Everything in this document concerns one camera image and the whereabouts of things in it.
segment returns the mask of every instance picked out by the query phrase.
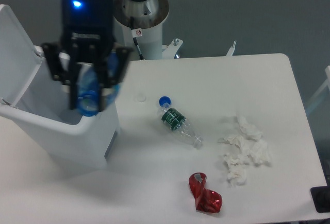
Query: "blue bottle cap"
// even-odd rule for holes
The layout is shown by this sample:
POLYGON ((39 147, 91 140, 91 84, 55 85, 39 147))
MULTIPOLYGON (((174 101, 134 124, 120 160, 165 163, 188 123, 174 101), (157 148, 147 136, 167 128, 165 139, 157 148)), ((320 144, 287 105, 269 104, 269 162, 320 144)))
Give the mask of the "blue bottle cap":
POLYGON ((98 114, 98 94, 96 91, 86 91, 78 97, 77 109, 86 117, 98 114))
POLYGON ((171 99, 167 96, 163 96, 159 99, 159 105, 160 106, 163 106, 165 103, 167 103, 169 105, 171 104, 171 99))

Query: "white tissue paper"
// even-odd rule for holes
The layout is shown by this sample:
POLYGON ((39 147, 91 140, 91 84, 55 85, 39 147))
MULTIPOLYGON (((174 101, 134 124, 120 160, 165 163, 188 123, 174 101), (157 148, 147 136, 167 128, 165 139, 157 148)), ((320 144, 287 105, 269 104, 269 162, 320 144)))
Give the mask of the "white tissue paper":
POLYGON ((262 132, 255 125, 249 124, 243 116, 237 116, 239 128, 247 139, 258 141, 262 137, 262 132))
POLYGON ((247 140, 241 135, 230 135, 224 138, 224 140, 232 145, 236 145, 241 150, 243 156, 248 156, 250 154, 250 146, 248 145, 247 140))
POLYGON ((246 182, 246 170, 243 165, 232 165, 229 168, 227 177, 232 186, 243 185, 246 182))
POLYGON ((228 165, 227 178, 232 186, 243 185, 246 182, 246 170, 243 167, 244 160, 232 154, 225 154, 224 160, 228 165))
POLYGON ((262 132, 255 125, 249 124, 246 118, 238 116, 237 121, 241 132, 245 138, 239 134, 229 135, 224 138, 228 142, 240 149, 238 154, 226 153, 224 161, 228 165, 228 181, 231 185, 243 185, 246 182, 246 165, 250 160, 255 165, 270 165, 271 158, 268 153, 268 144, 261 139, 262 132))
POLYGON ((256 142, 250 151, 254 164, 270 164, 271 159, 268 153, 268 144, 263 139, 256 142))

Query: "black cable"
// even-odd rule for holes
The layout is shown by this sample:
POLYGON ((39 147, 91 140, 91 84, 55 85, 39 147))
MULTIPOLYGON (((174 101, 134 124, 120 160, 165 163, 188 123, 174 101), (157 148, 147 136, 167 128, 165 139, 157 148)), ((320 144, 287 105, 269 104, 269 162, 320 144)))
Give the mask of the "black cable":
POLYGON ((326 223, 328 223, 328 221, 330 221, 330 218, 328 218, 328 219, 324 219, 323 221, 321 221, 319 224, 326 224, 326 223))
MULTIPOLYGON (((130 17, 130 29, 133 30, 134 29, 134 17, 130 17)), ((139 47, 139 44, 138 44, 138 40, 136 38, 133 38, 133 41, 134 41, 134 44, 138 50, 138 53, 139 53, 139 57, 140 57, 140 60, 144 60, 144 57, 142 55, 142 51, 139 47)))

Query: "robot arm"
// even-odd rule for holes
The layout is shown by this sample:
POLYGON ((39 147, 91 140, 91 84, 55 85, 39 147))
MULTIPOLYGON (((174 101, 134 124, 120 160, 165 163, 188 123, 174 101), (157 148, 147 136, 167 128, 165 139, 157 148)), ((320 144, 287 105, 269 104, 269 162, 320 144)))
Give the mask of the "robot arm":
POLYGON ((107 58, 114 44, 113 0, 61 0, 61 8, 62 35, 59 45, 42 44, 51 76, 69 87, 70 109, 75 109, 81 64, 92 64, 98 80, 98 109, 103 111, 107 106, 104 91, 123 80, 132 51, 127 47, 117 48, 118 66, 115 72, 109 74, 107 58), (70 56, 67 70, 59 59, 61 51, 70 56))
POLYGON ((163 58, 162 24, 168 14, 168 0, 114 0, 113 3, 120 42, 136 48, 140 59, 163 58))

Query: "clear plastic bottle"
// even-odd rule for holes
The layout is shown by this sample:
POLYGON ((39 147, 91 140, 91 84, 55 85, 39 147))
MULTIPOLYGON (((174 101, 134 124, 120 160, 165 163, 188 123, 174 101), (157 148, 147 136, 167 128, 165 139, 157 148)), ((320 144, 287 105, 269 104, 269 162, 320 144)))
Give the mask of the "clear plastic bottle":
POLYGON ((194 128, 186 117, 171 107, 171 99, 163 96, 159 99, 159 105, 161 120, 172 130, 173 134, 180 137, 180 140, 183 142, 195 148, 200 148, 203 144, 203 139, 195 133, 194 128))
MULTIPOLYGON (((115 53, 111 53, 108 59, 108 69, 109 75, 117 68, 117 56, 115 53)), ((119 85, 112 88, 112 92, 105 96, 107 105, 114 102, 117 94, 119 92, 119 85)), ((78 83, 78 100, 77 109, 83 116, 94 116, 98 114, 98 81, 97 75, 93 69, 90 67, 84 75, 81 77, 78 83)))

